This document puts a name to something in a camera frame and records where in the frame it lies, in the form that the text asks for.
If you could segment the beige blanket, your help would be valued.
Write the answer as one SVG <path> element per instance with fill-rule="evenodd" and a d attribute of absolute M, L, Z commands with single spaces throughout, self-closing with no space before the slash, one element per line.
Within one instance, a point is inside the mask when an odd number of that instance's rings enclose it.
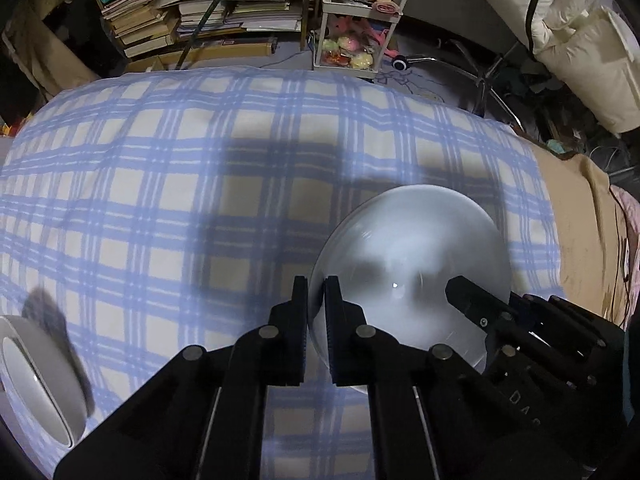
<path fill-rule="evenodd" d="M 561 158 L 537 145 L 532 150 L 558 231 L 564 297 L 622 326 L 630 308 L 628 232 L 608 176 L 585 155 Z"/>

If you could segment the blue plaid tablecloth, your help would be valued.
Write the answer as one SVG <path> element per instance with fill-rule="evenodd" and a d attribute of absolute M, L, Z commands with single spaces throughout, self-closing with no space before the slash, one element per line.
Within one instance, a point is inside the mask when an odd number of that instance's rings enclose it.
<path fill-rule="evenodd" d="M 187 344 L 287 300 L 358 205 L 427 183 L 482 206 L 513 286 L 561 291 L 547 187 L 512 130 L 346 76 L 128 74 L 59 94 L 1 169 L 1 310 L 79 366 L 96 426 Z"/>

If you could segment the stack of books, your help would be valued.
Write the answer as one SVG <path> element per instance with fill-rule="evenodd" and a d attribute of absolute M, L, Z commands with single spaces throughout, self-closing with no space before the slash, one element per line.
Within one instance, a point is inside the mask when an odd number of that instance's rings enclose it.
<path fill-rule="evenodd" d="M 101 13 L 130 60 L 175 42 L 178 14 L 160 0 L 113 0 Z"/>

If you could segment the cream duvet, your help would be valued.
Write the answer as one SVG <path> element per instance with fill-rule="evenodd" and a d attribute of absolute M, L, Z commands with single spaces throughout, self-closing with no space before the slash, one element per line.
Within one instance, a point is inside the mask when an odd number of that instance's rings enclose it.
<path fill-rule="evenodd" d="M 639 43 L 613 0 L 486 0 L 610 133 L 639 127 Z"/>

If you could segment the cherry plate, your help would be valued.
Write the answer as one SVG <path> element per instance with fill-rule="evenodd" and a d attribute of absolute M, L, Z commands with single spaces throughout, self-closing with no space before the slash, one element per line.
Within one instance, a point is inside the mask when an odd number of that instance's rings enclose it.
<path fill-rule="evenodd" d="M 87 402 L 54 339 L 27 318 L 2 316 L 1 363 L 29 414 L 53 440 L 72 448 L 86 428 Z"/>

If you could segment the white metal cart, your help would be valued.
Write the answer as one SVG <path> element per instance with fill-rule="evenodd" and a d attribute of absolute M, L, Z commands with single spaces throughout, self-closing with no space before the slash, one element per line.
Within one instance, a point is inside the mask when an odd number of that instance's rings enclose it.
<path fill-rule="evenodd" d="M 372 80 L 408 0 L 319 0 L 321 20 L 312 40 L 312 68 Z"/>

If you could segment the office chair base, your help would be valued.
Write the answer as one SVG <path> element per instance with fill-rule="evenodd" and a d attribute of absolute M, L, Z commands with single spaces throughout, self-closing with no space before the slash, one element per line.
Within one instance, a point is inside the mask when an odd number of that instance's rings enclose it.
<path fill-rule="evenodd" d="M 398 54 L 390 65 L 401 73 L 424 70 L 442 79 L 448 76 L 454 88 L 462 91 L 458 101 L 464 110 L 480 118 L 495 117 L 516 133 L 526 133 L 523 119 L 506 97 L 512 89 L 506 81 L 508 58 L 515 48 L 516 44 L 506 53 L 491 54 L 474 50 L 460 39 L 445 39 L 423 52 Z"/>

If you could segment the plain white bowl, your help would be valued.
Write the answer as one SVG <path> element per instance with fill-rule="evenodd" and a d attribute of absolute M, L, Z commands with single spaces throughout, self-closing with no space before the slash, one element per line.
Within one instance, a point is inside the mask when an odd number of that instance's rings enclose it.
<path fill-rule="evenodd" d="M 491 216 L 442 186 L 392 188 L 352 211 L 332 232 L 312 269 L 309 330 L 329 361 L 322 287 L 340 282 L 344 300 L 399 342 L 427 350 L 446 344 L 476 370 L 487 361 L 485 334 L 446 298 L 459 275 L 501 301 L 511 293 L 508 248 Z"/>

